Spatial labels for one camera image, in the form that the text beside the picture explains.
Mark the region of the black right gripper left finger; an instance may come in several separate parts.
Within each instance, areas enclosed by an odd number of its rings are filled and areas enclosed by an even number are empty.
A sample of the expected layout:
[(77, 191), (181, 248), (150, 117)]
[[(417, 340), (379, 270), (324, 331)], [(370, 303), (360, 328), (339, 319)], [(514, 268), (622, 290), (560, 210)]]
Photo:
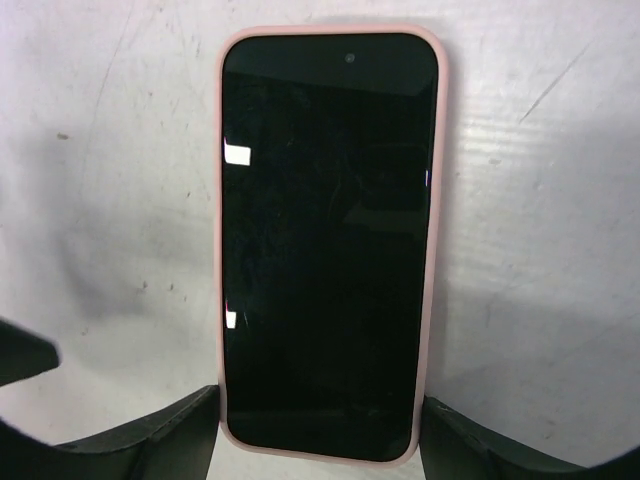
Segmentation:
[(205, 479), (219, 419), (219, 388), (206, 386), (145, 417), (58, 445), (2, 423), (1, 477)]

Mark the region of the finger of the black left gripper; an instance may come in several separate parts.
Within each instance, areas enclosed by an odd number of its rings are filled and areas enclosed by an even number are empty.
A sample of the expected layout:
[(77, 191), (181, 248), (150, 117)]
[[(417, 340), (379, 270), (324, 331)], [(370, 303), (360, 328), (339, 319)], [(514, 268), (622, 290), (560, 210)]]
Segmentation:
[(49, 340), (6, 319), (0, 327), (0, 384), (35, 377), (60, 366), (56, 346)]

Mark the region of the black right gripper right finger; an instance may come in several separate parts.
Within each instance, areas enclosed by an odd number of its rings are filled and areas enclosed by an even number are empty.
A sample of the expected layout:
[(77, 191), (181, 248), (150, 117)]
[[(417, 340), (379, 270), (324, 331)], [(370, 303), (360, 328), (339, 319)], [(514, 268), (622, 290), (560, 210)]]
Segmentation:
[(481, 426), (433, 397), (424, 399), (420, 457), (427, 480), (622, 480), (639, 477), (637, 448), (582, 467)]

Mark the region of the phone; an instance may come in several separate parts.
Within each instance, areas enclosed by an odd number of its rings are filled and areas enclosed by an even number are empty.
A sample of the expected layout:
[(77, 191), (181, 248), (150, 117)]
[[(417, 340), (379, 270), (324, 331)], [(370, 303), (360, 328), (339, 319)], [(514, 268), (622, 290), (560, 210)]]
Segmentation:
[(367, 466), (416, 449), (449, 65), (417, 25), (240, 31), (217, 67), (221, 425)]

